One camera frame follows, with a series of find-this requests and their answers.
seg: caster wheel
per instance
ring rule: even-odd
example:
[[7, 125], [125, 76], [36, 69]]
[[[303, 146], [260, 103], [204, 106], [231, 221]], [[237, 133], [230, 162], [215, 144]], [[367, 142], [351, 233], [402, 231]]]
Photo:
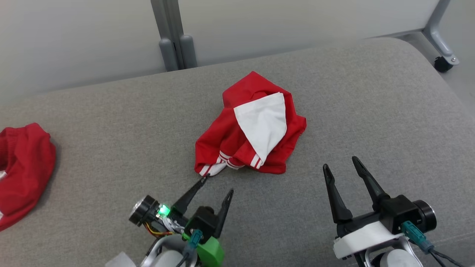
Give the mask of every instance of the caster wheel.
[[448, 63], [443, 57], [437, 57], [436, 60], [434, 61], [434, 68], [436, 68], [436, 70], [441, 73], [447, 72], [453, 66], [454, 65]]

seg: teal connector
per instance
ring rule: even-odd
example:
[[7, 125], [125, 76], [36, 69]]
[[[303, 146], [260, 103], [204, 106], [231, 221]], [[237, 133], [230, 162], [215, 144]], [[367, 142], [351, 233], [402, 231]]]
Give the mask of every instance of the teal connector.
[[429, 254], [429, 251], [434, 248], [434, 245], [426, 239], [424, 233], [422, 233], [412, 222], [403, 222], [401, 230], [410, 240], [416, 243], [425, 254]]
[[201, 230], [196, 229], [193, 231], [191, 238], [188, 240], [188, 243], [183, 249], [182, 255], [184, 258], [189, 258], [191, 255], [193, 255], [193, 252], [195, 252], [198, 244], [200, 243], [201, 237], [203, 237], [203, 232], [201, 232]]

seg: green led light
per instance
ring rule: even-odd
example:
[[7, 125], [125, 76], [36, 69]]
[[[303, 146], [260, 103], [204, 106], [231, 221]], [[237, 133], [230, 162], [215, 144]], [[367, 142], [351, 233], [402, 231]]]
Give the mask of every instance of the green led light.
[[158, 214], [162, 216], [168, 216], [169, 213], [170, 213], [170, 209], [165, 205], [162, 205], [160, 209], [158, 210]]

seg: red fabric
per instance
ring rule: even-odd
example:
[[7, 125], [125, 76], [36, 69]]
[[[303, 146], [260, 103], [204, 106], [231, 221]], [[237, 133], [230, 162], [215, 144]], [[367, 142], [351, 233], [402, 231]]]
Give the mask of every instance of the red fabric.
[[50, 135], [36, 124], [0, 133], [0, 231], [12, 226], [38, 202], [56, 161]]
[[215, 164], [220, 150], [231, 156], [229, 161], [233, 165], [250, 166], [256, 152], [239, 127], [234, 115], [234, 108], [275, 93], [284, 94], [287, 131], [268, 155], [264, 165], [259, 169], [254, 169], [266, 173], [284, 173], [285, 162], [294, 150], [298, 137], [305, 131], [307, 122], [304, 117], [296, 114], [294, 101], [289, 92], [274, 85], [256, 72], [251, 72], [223, 92], [223, 111], [196, 141], [195, 171], [200, 173], [206, 164]]

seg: couch cushion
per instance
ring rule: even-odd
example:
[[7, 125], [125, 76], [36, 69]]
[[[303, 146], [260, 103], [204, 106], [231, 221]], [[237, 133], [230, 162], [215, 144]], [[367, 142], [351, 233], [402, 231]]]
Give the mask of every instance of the couch cushion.
[[195, 183], [194, 143], [220, 113], [222, 92], [251, 71], [292, 93], [308, 126], [285, 174], [228, 168], [195, 197], [188, 215], [235, 190], [220, 238], [225, 266], [354, 264], [333, 253], [322, 172], [328, 163], [353, 215], [369, 212], [353, 155], [389, 195], [432, 206], [438, 226], [428, 238], [441, 252], [475, 262], [475, 123], [418, 51], [376, 38], [1, 107], [0, 129], [37, 122], [51, 134], [57, 166], [37, 207], [0, 232], [0, 266], [103, 266], [121, 251], [140, 263], [153, 237], [128, 221], [132, 206], [146, 194], [172, 204]]

